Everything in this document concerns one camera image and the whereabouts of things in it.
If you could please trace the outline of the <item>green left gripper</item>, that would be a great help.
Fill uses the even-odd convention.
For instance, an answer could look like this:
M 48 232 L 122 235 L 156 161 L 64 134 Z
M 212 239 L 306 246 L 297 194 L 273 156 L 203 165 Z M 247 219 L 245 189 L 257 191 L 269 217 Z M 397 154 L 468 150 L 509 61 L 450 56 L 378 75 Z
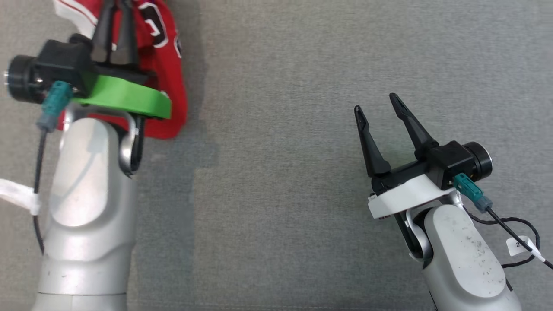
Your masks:
M 121 12 L 116 49 L 112 52 L 116 1 L 103 0 L 93 33 L 93 68 L 71 71 L 75 99 L 81 104 L 126 111 L 148 118 L 170 119 L 172 101 L 160 90 L 158 74 L 143 70 L 140 63 L 131 0 L 118 0 Z

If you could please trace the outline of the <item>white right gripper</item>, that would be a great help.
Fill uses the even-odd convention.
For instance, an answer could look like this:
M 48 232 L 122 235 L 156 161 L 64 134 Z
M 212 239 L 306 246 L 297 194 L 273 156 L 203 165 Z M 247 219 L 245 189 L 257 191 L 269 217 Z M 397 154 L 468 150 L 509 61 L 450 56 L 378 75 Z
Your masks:
M 391 166 L 379 151 L 369 132 L 368 120 L 360 105 L 354 107 L 358 136 L 368 177 L 372 179 L 373 195 L 368 199 L 368 209 L 374 219 L 381 219 L 418 207 L 447 196 L 452 187 L 442 190 L 427 176 L 430 166 L 423 162 L 428 152 L 439 143 L 427 132 L 401 98 L 390 93 L 389 98 L 397 117 L 403 121 L 415 148 L 411 162 L 391 171 Z

